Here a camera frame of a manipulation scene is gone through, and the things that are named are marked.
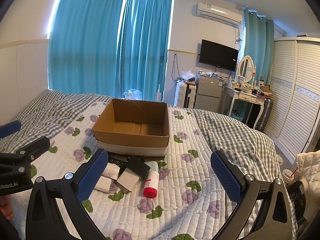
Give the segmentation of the left human hand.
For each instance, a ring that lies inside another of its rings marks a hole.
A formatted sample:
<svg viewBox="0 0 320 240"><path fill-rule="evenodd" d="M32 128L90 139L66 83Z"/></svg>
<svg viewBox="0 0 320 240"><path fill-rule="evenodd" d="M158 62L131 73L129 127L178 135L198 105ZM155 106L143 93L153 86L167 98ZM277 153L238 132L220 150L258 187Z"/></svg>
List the left human hand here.
<svg viewBox="0 0 320 240"><path fill-rule="evenodd" d="M7 220L13 220L15 214L14 214L11 195L0 197L0 207L1 207L1 212L3 216Z"/></svg>

